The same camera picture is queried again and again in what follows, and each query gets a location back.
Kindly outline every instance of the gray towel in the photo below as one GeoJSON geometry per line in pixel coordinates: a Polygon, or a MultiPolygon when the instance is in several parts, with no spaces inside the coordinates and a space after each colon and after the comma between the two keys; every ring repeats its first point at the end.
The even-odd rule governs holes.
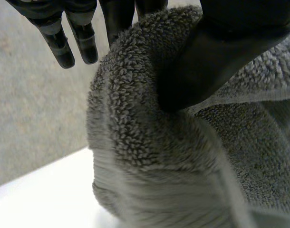
{"type": "Polygon", "coordinates": [[[158,72],[201,14],[148,15],[120,35],[91,83],[93,189],[127,227],[255,228],[250,209],[290,215],[290,114],[281,110],[290,102],[277,101],[290,99],[290,36],[201,104],[159,108],[158,72]]]}

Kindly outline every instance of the floor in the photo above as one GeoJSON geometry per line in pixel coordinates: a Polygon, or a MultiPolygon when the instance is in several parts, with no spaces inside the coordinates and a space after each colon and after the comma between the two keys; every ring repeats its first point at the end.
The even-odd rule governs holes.
{"type": "MultiPolygon", "coordinates": [[[[169,0],[169,7],[199,0],[169,0]]],[[[108,52],[104,18],[93,18],[100,57],[108,52]]],[[[62,69],[40,33],[0,0],[0,185],[87,146],[89,83],[98,64],[82,62],[63,20],[76,65],[62,69]]]]}

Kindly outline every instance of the white table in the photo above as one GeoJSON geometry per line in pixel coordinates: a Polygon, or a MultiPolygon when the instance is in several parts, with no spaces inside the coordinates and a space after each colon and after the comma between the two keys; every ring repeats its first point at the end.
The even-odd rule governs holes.
{"type": "Polygon", "coordinates": [[[0,228],[116,228],[92,192],[93,155],[82,149],[0,186],[0,228]]]}

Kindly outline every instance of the terry cloth texture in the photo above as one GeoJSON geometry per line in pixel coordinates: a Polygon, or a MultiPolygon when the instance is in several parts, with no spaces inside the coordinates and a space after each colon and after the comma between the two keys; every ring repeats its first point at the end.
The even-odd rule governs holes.
{"type": "Polygon", "coordinates": [[[92,81],[93,189],[127,227],[255,228],[250,209],[290,215],[290,36],[201,104],[159,108],[157,75],[201,15],[192,6],[148,15],[92,81]]]}

